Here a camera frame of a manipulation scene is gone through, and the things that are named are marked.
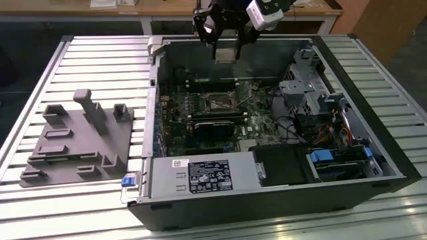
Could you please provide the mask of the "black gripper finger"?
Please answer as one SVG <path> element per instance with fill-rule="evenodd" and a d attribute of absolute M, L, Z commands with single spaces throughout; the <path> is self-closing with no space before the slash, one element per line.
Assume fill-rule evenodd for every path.
<path fill-rule="evenodd" d="M 196 2 L 196 7 L 192 10 L 192 22 L 199 39 L 207 45 L 211 45 L 211 59 L 216 59 L 217 40 L 221 31 L 216 27 L 215 17 L 219 16 L 220 6 L 217 2 L 209 2 L 203 8 L 201 2 Z"/>
<path fill-rule="evenodd" d="M 233 48 L 235 59 L 240 59 L 241 47 L 245 44 L 253 44 L 260 36 L 260 31 L 253 26 L 247 28 L 247 23 L 251 21 L 245 11 L 237 11 L 235 15 L 235 30 L 237 33 L 237 40 Z"/>

